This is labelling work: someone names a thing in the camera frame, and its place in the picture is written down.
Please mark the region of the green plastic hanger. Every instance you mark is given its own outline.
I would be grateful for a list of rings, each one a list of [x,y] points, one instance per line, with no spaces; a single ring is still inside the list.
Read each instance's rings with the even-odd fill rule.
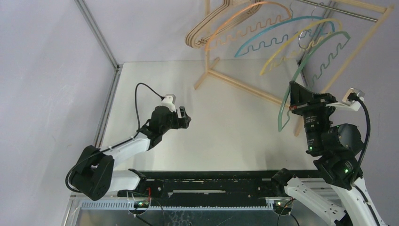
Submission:
[[[344,47],[348,44],[348,42],[351,40],[351,36],[346,32],[346,31],[339,31],[339,32],[334,32],[330,35],[328,35],[325,39],[323,39],[319,44],[317,44],[310,52],[309,54],[305,57],[305,59],[299,64],[298,69],[294,73],[292,79],[289,82],[296,81],[298,76],[300,75],[302,69],[307,65],[309,59],[312,57],[312,55],[326,42],[328,42],[330,39],[334,38],[335,36],[343,36],[345,37],[345,42],[344,43],[338,43],[335,50],[330,52],[327,56],[327,62],[322,63],[319,67],[319,73],[314,74],[311,78],[311,82],[308,84],[308,88],[313,88],[315,81],[318,80],[322,75],[323,72],[330,66],[331,62],[339,55],[340,51],[344,49]],[[286,107],[286,103],[288,101],[288,98],[290,96],[291,89],[290,85],[287,87],[287,90],[284,94],[282,104],[280,105],[279,109],[279,114],[278,114],[278,119],[277,119],[277,125],[278,125],[278,132],[281,132],[287,123],[290,121],[290,115],[289,112],[286,111],[287,113],[287,120],[285,123],[283,123],[283,113],[284,113],[284,108]]]

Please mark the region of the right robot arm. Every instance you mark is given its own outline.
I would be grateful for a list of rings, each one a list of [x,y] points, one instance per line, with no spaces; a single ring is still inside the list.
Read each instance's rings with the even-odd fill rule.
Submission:
[[[307,154],[315,158],[314,165],[321,178],[335,191],[342,205],[337,206],[307,187],[286,168],[271,179],[272,191],[299,201],[330,226],[383,226],[366,188],[361,165],[371,134],[369,111],[364,93],[351,88],[342,101],[329,93],[315,93],[295,81],[289,83],[289,110],[302,116],[307,140]],[[356,125],[333,125],[330,116],[337,109],[362,109],[366,119],[366,135],[361,136]]]

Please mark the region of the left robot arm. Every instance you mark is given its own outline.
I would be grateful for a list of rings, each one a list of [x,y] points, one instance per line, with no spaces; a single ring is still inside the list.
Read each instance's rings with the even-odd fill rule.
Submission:
[[[166,106],[157,106],[151,118],[127,140],[103,149],[93,145],[85,147],[65,177],[67,188],[93,201],[100,200],[108,192],[120,190],[129,190],[135,196],[144,195],[147,190],[144,175],[135,169],[115,168],[129,158],[154,148],[169,130],[186,129],[190,122],[191,118],[183,106],[175,112]]]

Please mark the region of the blue plastic hanger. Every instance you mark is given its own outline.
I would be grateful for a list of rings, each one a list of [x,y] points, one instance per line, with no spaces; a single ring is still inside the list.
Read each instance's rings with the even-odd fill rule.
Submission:
[[[290,2],[289,9],[292,12],[290,19],[283,22],[278,22],[273,25],[269,25],[263,30],[256,33],[254,36],[243,42],[241,46],[234,45],[235,53],[232,54],[230,50],[231,59],[239,58],[246,54],[261,50],[261,53],[257,55],[265,54],[265,49],[269,47],[276,48],[277,46],[282,47],[283,44],[287,43],[289,39],[294,40],[287,45],[288,48],[293,48],[291,51],[282,50],[281,54],[288,58],[296,58],[297,60],[308,55],[310,50],[315,47],[324,38],[333,32],[339,31],[339,24],[333,21],[325,21],[320,24],[313,25],[311,28],[301,31],[300,28],[290,28],[290,26],[301,26],[305,22],[317,22],[324,19],[321,16],[314,16],[313,13],[300,16],[292,9],[293,1]]]

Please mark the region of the orange plastic hanger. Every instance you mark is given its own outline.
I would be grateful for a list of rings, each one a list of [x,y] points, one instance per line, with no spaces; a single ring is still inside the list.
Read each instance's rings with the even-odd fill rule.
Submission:
[[[215,23],[228,11],[237,6],[248,4],[247,7],[241,9],[236,14],[228,18],[215,31],[211,32],[211,28],[215,27]],[[202,21],[200,21],[185,37],[185,43],[191,48],[204,48],[205,51],[212,49],[211,43],[214,38],[244,22],[256,12],[260,10],[262,5],[276,5],[285,10],[284,14],[278,14],[275,18],[268,18],[265,22],[258,22],[254,27],[249,26],[244,32],[238,32],[237,35],[244,37],[249,32],[254,32],[259,28],[265,28],[277,22],[288,20],[292,16],[292,12],[285,5],[275,1],[261,0],[224,0],[222,5],[209,13]]]

